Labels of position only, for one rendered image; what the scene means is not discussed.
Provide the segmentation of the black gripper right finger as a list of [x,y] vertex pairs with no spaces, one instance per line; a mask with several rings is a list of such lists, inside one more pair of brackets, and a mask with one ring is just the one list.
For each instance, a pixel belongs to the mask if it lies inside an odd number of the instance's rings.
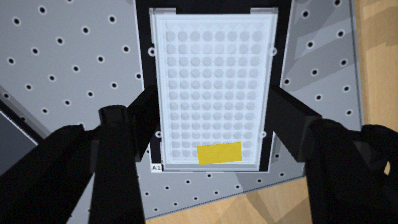
[[265,120],[305,163],[312,224],[398,224],[398,132],[348,130],[277,85],[269,85]]

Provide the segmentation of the clear rectangular plastic lid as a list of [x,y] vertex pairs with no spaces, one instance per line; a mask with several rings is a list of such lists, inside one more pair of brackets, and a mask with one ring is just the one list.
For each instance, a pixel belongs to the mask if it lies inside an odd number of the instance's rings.
[[152,17],[164,171],[259,171],[277,20]]

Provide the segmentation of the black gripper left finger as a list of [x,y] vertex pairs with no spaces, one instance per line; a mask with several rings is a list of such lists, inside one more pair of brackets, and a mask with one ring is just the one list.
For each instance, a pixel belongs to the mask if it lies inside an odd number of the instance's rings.
[[98,112],[94,130],[63,126],[0,176],[0,224],[66,224],[93,173],[88,224],[146,224],[136,162],[160,121],[158,87]]

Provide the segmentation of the grey perforated plate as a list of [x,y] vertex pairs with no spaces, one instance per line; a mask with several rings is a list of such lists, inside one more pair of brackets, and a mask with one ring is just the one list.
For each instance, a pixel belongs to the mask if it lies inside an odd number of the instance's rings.
[[[354,0],[294,0],[283,90],[349,130],[364,125]],[[0,0],[0,100],[43,140],[100,124],[142,81],[133,0]],[[151,173],[136,162],[145,221],[303,179],[275,134],[269,173]]]

